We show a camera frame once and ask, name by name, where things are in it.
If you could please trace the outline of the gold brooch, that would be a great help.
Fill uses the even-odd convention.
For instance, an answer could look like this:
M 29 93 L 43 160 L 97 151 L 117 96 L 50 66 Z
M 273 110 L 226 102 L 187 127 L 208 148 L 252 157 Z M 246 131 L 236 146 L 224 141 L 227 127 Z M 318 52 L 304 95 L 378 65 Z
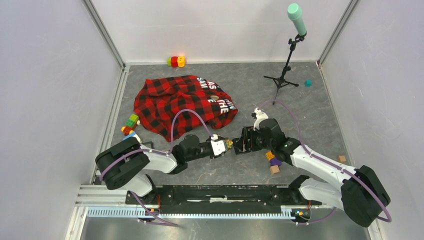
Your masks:
M 230 139 L 226 139 L 225 140 L 225 145 L 228 149 L 231 149 L 233 146 L 233 141 L 231 141 Z

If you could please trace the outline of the red black plaid shirt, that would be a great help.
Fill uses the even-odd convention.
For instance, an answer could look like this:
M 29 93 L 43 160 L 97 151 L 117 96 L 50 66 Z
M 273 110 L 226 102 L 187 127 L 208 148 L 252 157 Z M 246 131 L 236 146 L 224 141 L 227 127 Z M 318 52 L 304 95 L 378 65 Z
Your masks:
M 195 75 L 146 79 L 133 111 L 146 130 L 167 142 L 203 123 L 221 129 L 238 113 L 232 98 L 217 83 Z

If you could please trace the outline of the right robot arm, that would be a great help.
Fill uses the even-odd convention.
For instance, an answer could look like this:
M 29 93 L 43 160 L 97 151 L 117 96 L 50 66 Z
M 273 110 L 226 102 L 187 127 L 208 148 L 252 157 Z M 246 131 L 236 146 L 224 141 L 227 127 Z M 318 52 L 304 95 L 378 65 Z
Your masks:
M 372 168 L 355 168 L 313 151 L 287 137 L 274 118 L 244 127 L 233 142 L 237 155 L 268 150 L 279 161 L 319 177 L 317 181 L 302 175 L 290 184 L 288 196 L 295 204 L 308 200 L 331 205 L 362 227 L 369 227 L 380 213 L 388 213 L 391 199 Z

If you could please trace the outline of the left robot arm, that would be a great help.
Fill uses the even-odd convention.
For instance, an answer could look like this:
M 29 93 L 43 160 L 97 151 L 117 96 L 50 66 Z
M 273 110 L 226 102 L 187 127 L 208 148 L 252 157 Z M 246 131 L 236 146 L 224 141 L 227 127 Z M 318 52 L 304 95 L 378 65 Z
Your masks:
M 223 156 L 233 146 L 233 142 L 214 134 L 206 141 L 193 134 L 187 135 L 170 152 L 156 150 L 129 137 L 101 152 L 95 163 L 100 171 L 100 181 L 108 190 L 124 188 L 134 192 L 145 204 L 153 203 L 157 190 L 153 180 L 142 170 L 159 171 L 174 175 L 188 167 L 190 161 Z

